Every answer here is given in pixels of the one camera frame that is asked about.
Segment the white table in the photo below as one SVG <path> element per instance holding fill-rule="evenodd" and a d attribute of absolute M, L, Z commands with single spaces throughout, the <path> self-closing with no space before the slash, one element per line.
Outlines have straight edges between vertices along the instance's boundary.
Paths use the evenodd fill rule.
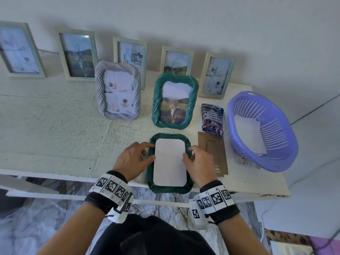
<path fill-rule="evenodd" d="M 7 194 L 11 196 L 83 200 L 83 196 L 61 195 L 40 186 L 30 188 L 9 175 L 95 182 L 113 167 L 127 146 L 134 141 L 149 141 L 156 133 L 181 133 L 197 145 L 200 104 L 226 108 L 238 92 L 252 90 L 251 86 L 229 83 L 222 100 L 197 98 L 186 129 L 158 128 L 151 114 L 159 73 L 147 71 L 138 119 L 110 121 L 98 112 L 95 82 L 66 81 L 59 55 L 42 55 L 42 59 L 47 78 L 8 78 L 4 70 L 0 71 L 0 188 L 10 190 Z M 290 196 L 282 173 L 236 165 L 227 135 L 224 139 L 229 174 L 220 180 L 237 202 Z M 145 175 L 129 184 L 147 187 Z M 160 201 L 136 203 L 187 206 Z"/>

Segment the plastic basket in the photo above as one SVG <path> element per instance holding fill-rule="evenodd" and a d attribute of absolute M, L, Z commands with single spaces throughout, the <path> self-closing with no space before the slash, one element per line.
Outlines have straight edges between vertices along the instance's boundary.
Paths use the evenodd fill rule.
<path fill-rule="evenodd" d="M 237 133 L 234 115 L 256 118 L 267 154 L 259 156 L 252 152 Z M 283 172 L 294 162 L 298 144 L 283 111 L 266 97 L 252 91 L 243 91 L 228 104 L 229 137 L 234 149 L 244 158 L 252 160 L 271 172 Z"/>

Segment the floor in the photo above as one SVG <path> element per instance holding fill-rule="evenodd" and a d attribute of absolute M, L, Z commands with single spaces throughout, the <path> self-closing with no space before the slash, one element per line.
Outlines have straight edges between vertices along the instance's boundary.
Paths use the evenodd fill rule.
<path fill-rule="evenodd" d="M 42 186 L 60 191 L 64 194 L 86 195 L 91 183 L 81 183 L 60 180 L 45 180 Z M 148 188 L 133 188 L 135 199 L 163 200 L 188 202 L 189 195 L 173 193 L 155 194 Z M 72 216 L 82 205 L 83 201 L 66 201 L 52 199 L 31 199 L 28 198 L 24 205 L 11 215 L 0 219 L 0 250 L 3 255 L 36 254 L 56 231 Z M 261 238 L 261 230 L 257 221 L 255 207 L 252 202 L 239 203 L 241 216 L 249 227 Z M 152 214 L 165 220 L 179 230 L 198 231 L 209 243 L 217 255 L 228 254 L 217 226 L 210 224 L 206 230 L 197 230 L 188 217 L 187 208 L 155 205 L 132 205 L 130 213 Z M 87 251 L 90 253 L 94 244 L 110 224 L 107 218 L 104 219 L 96 236 Z"/>

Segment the landscape photo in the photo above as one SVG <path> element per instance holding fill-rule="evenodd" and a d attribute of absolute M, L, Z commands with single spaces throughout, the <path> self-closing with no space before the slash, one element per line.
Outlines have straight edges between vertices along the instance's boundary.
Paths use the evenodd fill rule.
<path fill-rule="evenodd" d="M 39 73 L 28 40 L 21 28 L 0 27 L 0 52 L 10 72 Z"/>
<path fill-rule="evenodd" d="M 59 33 L 71 77 L 95 76 L 89 36 Z"/>
<path fill-rule="evenodd" d="M 164 72 L 170 72 L 178 75 L 186 75 L 189 59 L 190 54 L 166 51 Z"/>
<path fill-rule="evenodd" d="M 221 94 L 232 63 L 231 59 L 211 57 L 203 84 L 203 93 Z"/>
<path fill-rule="evenodd" d="M 118 42 L 118 62 L 133 64 L 142 74 L 144 46 Z"/>
<path fill-rule="evenodd" d="M 162 89 L 163 99 L 159 120 L 166 123 L 183 123 L 191 90 L 192 87 L 185 83 L 165 82 Z"/>

